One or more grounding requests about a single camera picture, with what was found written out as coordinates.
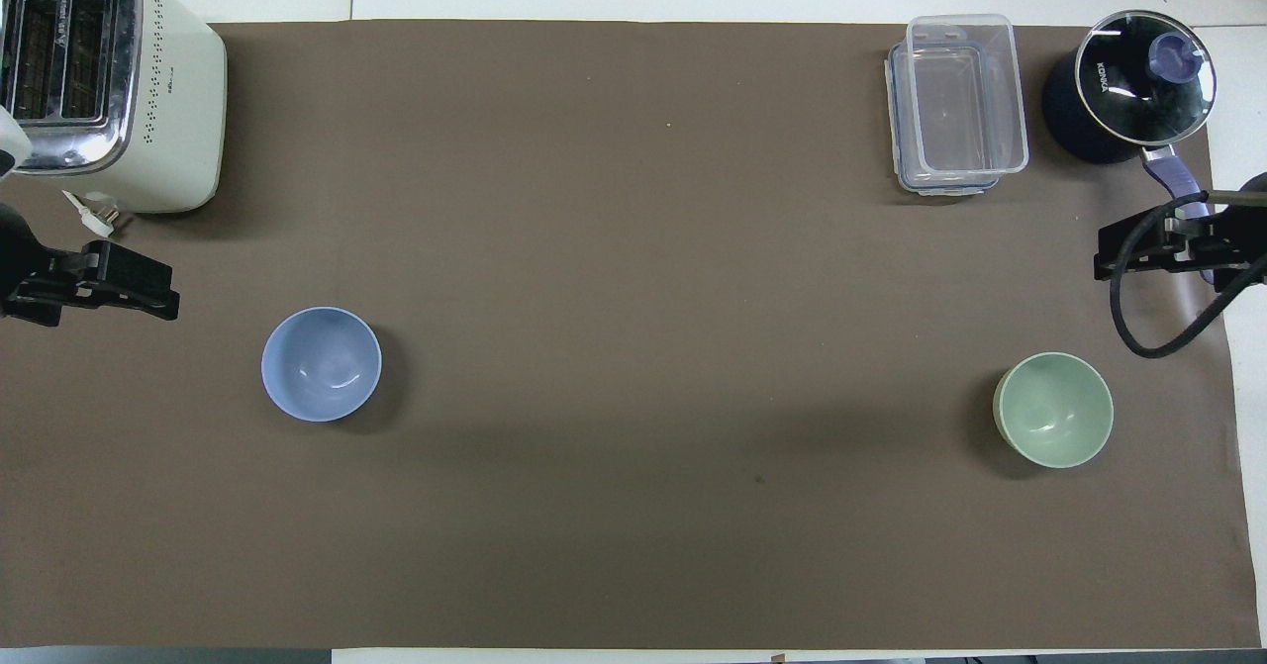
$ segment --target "toaster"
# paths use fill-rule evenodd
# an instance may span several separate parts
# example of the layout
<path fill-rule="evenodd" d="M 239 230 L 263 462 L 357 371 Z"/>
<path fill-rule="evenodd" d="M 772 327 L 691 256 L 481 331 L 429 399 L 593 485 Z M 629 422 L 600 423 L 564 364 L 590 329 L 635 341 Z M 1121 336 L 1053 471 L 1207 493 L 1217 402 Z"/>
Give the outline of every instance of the toaster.
<path fill-rule="evenodd" d="M 32 144 L 18 172 L 106 218 L 215 194 L 226 54 L 208 24 L 176 0 L 4 3 L 0 101 Z"/>

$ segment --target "pot lid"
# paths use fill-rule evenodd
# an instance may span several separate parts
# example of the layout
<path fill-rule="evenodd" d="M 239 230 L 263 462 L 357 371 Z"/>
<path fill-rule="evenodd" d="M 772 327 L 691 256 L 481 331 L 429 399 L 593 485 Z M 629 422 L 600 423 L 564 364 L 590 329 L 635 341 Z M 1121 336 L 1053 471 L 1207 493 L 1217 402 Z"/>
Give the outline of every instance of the pot lid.
<path fill-rule="evenodd" d="M 1091 117 L 1135 144 L 1183 139 L 1214 105 L 1206 47 L 1185 24 L 1154 11 L 1121 11 L 1095 24 L 1074 72 Z"/>

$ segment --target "clear plastic container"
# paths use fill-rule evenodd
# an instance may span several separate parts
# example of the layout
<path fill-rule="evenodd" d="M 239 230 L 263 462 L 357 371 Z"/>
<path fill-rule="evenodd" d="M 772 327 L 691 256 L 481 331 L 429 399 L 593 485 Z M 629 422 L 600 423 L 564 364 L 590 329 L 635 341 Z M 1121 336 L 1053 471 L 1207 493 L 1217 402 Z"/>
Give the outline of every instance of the clear plastic container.
<path fill-rule="evenodd" d="M 920 15 L 884 63 L 893 171 L 922 195 L 979 194 L 1029 162 L 1003 15 Z"/>

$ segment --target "black cable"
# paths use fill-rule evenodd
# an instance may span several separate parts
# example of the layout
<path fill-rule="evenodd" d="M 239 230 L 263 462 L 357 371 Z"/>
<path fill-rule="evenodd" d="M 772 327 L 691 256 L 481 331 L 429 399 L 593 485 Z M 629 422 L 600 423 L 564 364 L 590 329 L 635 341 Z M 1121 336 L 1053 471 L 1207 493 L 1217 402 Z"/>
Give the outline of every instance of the black cable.
<path fill-rule="evenodd" d="M 1121 336 L 1121 341 L 1126 343 L 1126 347 L 1131 352 L 1139 355 L 1140 357 L 1148 357 L 1150 360 L 1158 357 L 1166 357 L 1172 355 L 1187 343 L 1192 342 L 1196 336 L 1201 335 L 1201 331 L 1207 328 L 1219 313 L 1223 313 L 1223 308 L 1226 308 L 1235 295 L 1240 295 L 1240 291 L 1249 288 L 1262 280 L 1263 275 L 1267 275 L 1267 253 L 1259 255 L 1259 257 L 1249 264 L 1249 267 L 1237 274 L 1237 278 L 1232 279 L 1223 293 L 1215 297 L 1215 299 L 1206 305 L 1205 310 L 1201 310 L 1200 316 L 1188 323 L 1188 327 L 1183 329 L 1180 335 L 1175 336 L 1175 340 L 1162 345 L 1159 347 L 1144 347 L 1140 345 L 1135 336 L 1130 333 L 1130 328 L 1126 327 L 1126 319 L 1123 318 L 1121 313 L 1121 278 L 1126 275 L 1126 262 L 1130 255 L 1135 251 L 1135 246 L 1139 245 L 1139 239 L 1144 237 L 1144 233 L 1156 227 L 1162 219 L 1175 209 L 1183 207 L 1186 204 L 1195 204 L 1197 201 L 1204 201 L 1209 199 L 1206 191 L 1196 191 L 1196 194 L 1188 194 L 1178 199 L 1173 199 L 1144 217 L 1144 219 L 1136 223 L 1135 228 L 1126 234 L 1126 241 L 1123 241 L 1121 250 L 1117 252 L 1117 261 L 1114 262 L 1112 276 L 1109 279 L 1109 310 L 1112 313 L 1112 324 L 1117 328 L 1117 335 Z"/>

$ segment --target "purple knob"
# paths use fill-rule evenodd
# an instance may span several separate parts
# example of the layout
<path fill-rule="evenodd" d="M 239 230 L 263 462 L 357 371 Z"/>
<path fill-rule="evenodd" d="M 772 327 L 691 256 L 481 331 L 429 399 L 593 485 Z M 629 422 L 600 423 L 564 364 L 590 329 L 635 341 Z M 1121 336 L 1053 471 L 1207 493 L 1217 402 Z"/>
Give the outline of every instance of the purple knob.
<path fill-rule="evenodd" d="M 1204 56 L 1190 37 L 1172 29 L 1148 47 L 1148 73 L 1176 85 L 1192 82 L 1205 65 Z"/>

